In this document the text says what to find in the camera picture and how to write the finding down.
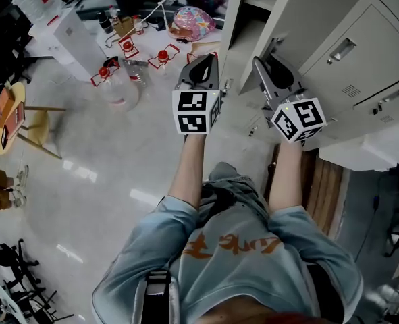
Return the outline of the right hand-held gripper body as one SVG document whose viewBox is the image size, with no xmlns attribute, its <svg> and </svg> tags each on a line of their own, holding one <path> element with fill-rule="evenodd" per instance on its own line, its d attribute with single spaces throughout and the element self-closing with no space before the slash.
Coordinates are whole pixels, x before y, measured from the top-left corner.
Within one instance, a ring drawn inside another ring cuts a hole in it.
<svg viewBox="0 0 399 324">
<path fill-rule="evenodd" d="M 267 101 L 262 108 L 267 125 L 276 128 L 289 143 L 312 138 L 327 125 L 319 99 L 305 88 L 271 102 L 275 103 L 274 107 Z"/>
</svg>

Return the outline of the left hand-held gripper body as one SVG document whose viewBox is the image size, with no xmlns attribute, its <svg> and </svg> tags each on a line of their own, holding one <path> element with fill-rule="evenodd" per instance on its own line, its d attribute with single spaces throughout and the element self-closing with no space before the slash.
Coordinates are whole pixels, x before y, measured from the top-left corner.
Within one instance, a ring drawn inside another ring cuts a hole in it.
<svg viewBox="0 0 399 324">
<path fill-rule="evenodd" d="M 177 133 L 209 134 L 221 113 L 221 91 L 192 88 L 181 83 L 172 91 Z"/>
</svg>

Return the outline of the locker door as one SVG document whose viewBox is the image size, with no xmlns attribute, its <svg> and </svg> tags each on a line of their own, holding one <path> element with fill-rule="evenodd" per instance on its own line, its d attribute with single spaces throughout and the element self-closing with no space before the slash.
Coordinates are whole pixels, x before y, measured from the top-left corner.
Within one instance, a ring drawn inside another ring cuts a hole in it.
<svg viewBox="0 0 399 324">
<path fill-rule="evenodd" d="M 252 90 L 252 59 L 275 55 L 300 70 L 359 0 L 275 0 L 240 78 L 239 93 Z"/>
</svg>

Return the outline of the grey metal locker cabinet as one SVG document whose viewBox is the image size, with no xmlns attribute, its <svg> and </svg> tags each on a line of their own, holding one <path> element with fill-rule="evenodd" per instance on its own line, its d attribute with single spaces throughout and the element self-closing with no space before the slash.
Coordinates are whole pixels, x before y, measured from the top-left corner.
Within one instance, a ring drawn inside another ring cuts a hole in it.
<svg viewBox="0 0 399 324">
<path fill-rule="evenodd" d="M 247 138 L 277 136 L 262 112 L 265 97 L 253 73 L 252 90 L 240 94 L 240 78 L 275 0 L 229 0 L 221 42 L 221 87 L 227 91 L 224 124 Z M 327 125 L 308 149 L 399 123 L 399 0 L 359 0 L 297 70 L 322 106 Z"/>
</svg>

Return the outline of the person's left forearm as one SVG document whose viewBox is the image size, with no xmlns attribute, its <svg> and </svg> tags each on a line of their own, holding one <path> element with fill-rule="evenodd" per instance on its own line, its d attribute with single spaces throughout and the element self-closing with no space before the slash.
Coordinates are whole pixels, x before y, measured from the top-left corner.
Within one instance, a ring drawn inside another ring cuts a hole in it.
<svg viewBox="0 0 399 324">
<path fill-rule="evenodd" d="M 203 187 L 203 163 L 206 134 L 189 134 L 185 138 L 177 171 L 168 195 L 198 210 Z"/>
</svg>

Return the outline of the person's right forearm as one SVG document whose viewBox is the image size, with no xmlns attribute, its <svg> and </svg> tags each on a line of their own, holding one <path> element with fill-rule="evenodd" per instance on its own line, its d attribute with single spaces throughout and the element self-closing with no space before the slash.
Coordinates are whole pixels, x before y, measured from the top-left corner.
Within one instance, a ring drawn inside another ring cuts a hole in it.
<svg viewBox="0 0 399 324">
<path fill-rule="evenodd" d="M 301 163 L 301 142 L 288 143 L 283 140 L 269 191 L 270 213 L 302 204 Z"/>
</svg>

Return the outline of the pink patterned backpack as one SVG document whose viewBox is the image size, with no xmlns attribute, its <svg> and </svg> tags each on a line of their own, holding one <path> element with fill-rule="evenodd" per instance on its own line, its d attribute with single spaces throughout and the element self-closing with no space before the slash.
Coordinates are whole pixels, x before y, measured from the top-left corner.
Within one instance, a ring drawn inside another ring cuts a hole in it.
<svg viewBox="0 0 399 324">
<path fill-rule="evenodd" d="M 169 36 L 186 42 L 199 41 L 216 27 L 215 20 L 198 7 L 184 6 L 176 10 L 169 24 Z"/>
</svg>

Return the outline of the small clear plastic bottle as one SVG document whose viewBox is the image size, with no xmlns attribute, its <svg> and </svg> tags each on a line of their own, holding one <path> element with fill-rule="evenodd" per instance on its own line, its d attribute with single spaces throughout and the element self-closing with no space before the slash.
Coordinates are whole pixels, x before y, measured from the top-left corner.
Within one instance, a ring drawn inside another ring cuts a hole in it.
<svg viewBox="0 0 399 324">
<path fill-rule="evenodd" d="M 148 63 L 141 60 L 122 59 L 122 64 L 127 71 L 131 81 L 141 85 L 147 86 L 147 79 L 145 70 L 148 69 Z"/>
</svg>

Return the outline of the white foam box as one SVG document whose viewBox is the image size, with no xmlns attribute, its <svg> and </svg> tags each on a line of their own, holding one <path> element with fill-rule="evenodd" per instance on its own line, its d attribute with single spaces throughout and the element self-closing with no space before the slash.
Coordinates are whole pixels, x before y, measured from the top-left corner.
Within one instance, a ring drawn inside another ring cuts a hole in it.
<svg viewBox="0 0 399 324">
<path fill-rule="evenodd" d="M 352 171 L 386 171 L 399 165 L 399 125 L 323 147 L 319 157 Z"/>
</svg>

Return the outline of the clear water jug red cap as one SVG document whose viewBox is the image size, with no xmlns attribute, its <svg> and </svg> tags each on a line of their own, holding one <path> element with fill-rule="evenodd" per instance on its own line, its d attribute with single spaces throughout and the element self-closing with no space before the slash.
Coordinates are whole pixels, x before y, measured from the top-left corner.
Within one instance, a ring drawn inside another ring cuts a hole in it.
<svg viewBox="0 0 399 324">
<path fill-rule="evenodd" d="M 138 87 L 120 64 L 112 59 L 90 79 L 101 97 L 112 107 L 130 111 L 140 99 Z"/>
</svg>

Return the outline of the wooden slatted panel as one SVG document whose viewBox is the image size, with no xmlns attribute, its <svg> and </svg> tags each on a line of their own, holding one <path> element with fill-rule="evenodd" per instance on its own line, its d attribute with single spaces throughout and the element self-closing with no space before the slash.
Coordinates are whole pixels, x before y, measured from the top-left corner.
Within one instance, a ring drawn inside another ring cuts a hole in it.
<svg viewBox="0 0 399 324">
<path fill-rule="evenodd" d="M 342 223 L 349 171 L 324 161 L 317 149 L 302 153 L 302 205 L 321 231 L 336 240 Z"/>
</svg>

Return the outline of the brown paper bag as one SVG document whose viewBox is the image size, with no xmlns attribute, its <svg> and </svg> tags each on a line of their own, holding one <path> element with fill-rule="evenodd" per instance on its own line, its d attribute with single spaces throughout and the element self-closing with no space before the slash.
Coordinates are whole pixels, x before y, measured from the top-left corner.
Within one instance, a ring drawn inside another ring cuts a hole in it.
<svg viewBox="0 0 399 324">
<path fill-rule="evenodd" d="M 126 35 L 132 36 L 136 33 L 133 19 L 130 16 L 116 17 L 112 20 L 113 28 L 116 34 L 122 38 Z"/>
</svg>

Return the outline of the person's grey jeans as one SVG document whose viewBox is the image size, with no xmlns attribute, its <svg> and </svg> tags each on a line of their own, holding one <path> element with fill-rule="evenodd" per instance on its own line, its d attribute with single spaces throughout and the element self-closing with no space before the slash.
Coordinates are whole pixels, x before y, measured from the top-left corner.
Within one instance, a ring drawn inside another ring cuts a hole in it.
<svg viewBox="0 0 399 324">
<path fill-rule="evenodd" d="M 219 162 L 203 183 L 197 227 L 203 227 L 212 217 L 241 205 L 266 223 L 269 219 L 266 204 L 250 177 L 240 175 L 229 163 Z"/>
</svg>

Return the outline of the white water dispenser stand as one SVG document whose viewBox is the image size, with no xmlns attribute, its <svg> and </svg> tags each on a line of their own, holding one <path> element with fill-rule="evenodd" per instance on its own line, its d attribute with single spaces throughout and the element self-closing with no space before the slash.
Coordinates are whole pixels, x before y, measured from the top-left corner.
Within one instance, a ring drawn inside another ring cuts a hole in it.
<svg viewBox="0 0 399 324">
<path fill-rule="evenodd" d="M 48 26 L 32 26 L 29 35 L 82 82 L 90 82 L 107 58 L 72 8 L 64 9 Z"/>
</svg>

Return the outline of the person's light blue shirt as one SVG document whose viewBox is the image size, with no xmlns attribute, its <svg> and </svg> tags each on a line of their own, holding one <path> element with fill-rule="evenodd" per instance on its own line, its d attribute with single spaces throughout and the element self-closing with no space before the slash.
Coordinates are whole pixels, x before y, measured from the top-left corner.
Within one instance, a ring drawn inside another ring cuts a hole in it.
<svg viewBox="0 0 399 324">
<path fill-rule="evenodd" d="M 236 203 L 201 225 L 191 205 L 166 196 L 132 230 L 95 288 L 92 307 L 101 324 L 132 324 L 147 274 L 167 269 L 178 287 L 182 324 L 194 324 L 237 296 L 250 296 L 275 311 L 316 316 L 308 264 L 327 273 L 344 318 L 351 318 L 363 292 L 361 272 L 303 207 L 266 216 Z"/>
</svg>

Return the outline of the large clear water bottle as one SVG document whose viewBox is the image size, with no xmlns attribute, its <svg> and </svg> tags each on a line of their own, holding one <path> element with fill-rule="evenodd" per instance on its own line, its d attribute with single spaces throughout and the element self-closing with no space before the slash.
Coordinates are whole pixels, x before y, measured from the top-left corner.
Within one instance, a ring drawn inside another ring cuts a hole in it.
<svg viewBox="0 0 399 324">
<path fill-rule="evenodd" d="M 61 15 L 62 0 L 12 0 L 33 25 L 48 26 Z"/>
</svg>

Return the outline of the round wooden stool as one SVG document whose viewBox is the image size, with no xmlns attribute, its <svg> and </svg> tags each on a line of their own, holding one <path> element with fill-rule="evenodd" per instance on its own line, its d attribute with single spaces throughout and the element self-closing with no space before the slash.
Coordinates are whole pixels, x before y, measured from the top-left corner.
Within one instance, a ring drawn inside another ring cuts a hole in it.
<svg viewBox="0 0 399 324">
<path fill-rule="evenodd" d="M 61 155 L 44 147 L 50 132 L 50 112 L 65 113 L 60 107 L 30 106 L 26 104 L 26 88 L 21 82 L 6 84 L 11 99 L 5 105 L 9 111 L 2 113 L 0 124 L 0 155 L 6 154 L 16 140 L 61 160 Z"/>
</svg>

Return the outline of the orange cardboard box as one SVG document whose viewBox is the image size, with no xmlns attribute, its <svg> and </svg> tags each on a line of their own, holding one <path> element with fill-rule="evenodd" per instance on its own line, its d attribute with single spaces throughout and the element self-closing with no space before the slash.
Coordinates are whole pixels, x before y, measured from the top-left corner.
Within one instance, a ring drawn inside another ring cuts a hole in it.
<svg viewBox="0 0 399 324">
<path fill-rule="evenodd" d="M 0 155 L 10 149 L 25 122 L 25 97 L 25 87 L 20 82 L 4 88 L 0 94 Z"/>
</svg>

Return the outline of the black office chair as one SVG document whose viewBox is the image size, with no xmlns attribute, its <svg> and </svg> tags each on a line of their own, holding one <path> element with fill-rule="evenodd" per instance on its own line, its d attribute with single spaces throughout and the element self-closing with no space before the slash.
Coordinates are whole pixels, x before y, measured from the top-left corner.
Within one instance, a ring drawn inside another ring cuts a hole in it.
<svg viewBox="0 0 399 324">
<path fill-rule="evenodd" d="M 28 57 L 26 45 L 31 23 L 18 6 L 11 4 L 0 13 L 0 94 L 6 82 L 20 80 L 31 83 L 25 71 L 34 63 Z"/>
</svg>

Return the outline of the black chair base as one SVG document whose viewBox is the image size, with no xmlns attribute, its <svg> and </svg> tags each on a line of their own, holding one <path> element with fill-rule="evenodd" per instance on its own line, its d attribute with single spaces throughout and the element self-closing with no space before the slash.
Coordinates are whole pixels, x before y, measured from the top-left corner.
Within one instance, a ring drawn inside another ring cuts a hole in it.
<svg viewBox="0 0 399 324">
<path fill-rule="evenodd" d="M 74 313 L 57 308 L 58 291 L 36 274 L 40 261 L 30 258 L 25 241 L 0 244 L 0 324 L 72 324 Z"/>
</svg>

